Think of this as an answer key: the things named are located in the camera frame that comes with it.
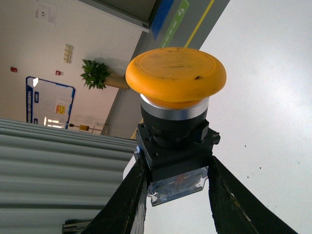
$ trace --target wall sign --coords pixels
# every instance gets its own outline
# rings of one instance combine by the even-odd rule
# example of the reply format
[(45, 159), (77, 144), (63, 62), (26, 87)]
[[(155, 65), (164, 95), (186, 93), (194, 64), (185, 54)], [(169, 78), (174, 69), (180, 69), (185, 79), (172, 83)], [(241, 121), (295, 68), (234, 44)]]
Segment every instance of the wall sign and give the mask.
[(26, 78), (26, 121), (55, 128), (67, 128), (75, 89), (35, 77)]

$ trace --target yellow mushroom button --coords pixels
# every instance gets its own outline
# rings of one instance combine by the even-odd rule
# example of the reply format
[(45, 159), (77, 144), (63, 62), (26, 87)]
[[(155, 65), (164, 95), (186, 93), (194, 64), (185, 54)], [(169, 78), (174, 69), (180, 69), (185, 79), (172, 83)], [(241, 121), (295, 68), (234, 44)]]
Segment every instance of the yellow mushroom button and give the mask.
[(215, 57), (195, 49), (162, 48), (135, 57), (128, 65), (129, 86), (164, 103), (193, 102), (220, 91), (226, 72)]

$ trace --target corrugated metal panel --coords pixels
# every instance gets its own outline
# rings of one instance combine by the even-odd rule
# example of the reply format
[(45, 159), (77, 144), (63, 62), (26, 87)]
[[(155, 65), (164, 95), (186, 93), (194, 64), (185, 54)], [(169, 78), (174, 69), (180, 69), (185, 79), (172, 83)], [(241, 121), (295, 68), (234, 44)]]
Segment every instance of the corrugated metal panel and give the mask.
[(136, 142), (0, 119), (0, 233), (61, 233), (92, 219), (122, 182)]

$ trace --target yellow stripe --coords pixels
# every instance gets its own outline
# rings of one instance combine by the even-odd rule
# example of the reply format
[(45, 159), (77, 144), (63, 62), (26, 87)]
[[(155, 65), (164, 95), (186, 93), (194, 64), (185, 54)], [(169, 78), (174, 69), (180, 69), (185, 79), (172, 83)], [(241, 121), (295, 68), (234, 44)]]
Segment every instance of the yellow stripe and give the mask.
[(202, 17), (200, 18), (198, 24), (196, 25), (194, 31), (192, 32), (192, 34), (191, 34), (191, 36), (190, 36), (190, 38), (189, 38), (188, 41), (186, 42), (184, 48), (187, 48), (187, 47), (189, 46), (189, 44), (191, 43), (191, 40), (193, 39), (193, 37), (194, 37), (195, 33), (197, 32), (198, 28), (200, 27), (201, 23), (204, 21), (206, 15), (208, 14), (208, 12), (209, 12), (209, 10), (210, 10), (210, 8), (211, 8), (211, 6), (213, 5), (214, 2), (215, 2), (215, 0), (211, 0), (211, 2), (209, 3), (209, 5), (207, 6), (207, 8), (206, 8), (204, 14), (203, 14)]

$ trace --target clear plastic base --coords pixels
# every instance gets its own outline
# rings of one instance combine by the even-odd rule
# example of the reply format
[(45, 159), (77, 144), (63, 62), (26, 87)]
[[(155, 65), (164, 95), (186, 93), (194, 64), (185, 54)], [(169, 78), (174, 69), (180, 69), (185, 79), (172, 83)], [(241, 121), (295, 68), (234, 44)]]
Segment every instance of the clear plastic base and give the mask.
[(208, 167), (196, 169), (150, 184), (147, 196), (152, 206), (172, 201), (204, 189)]

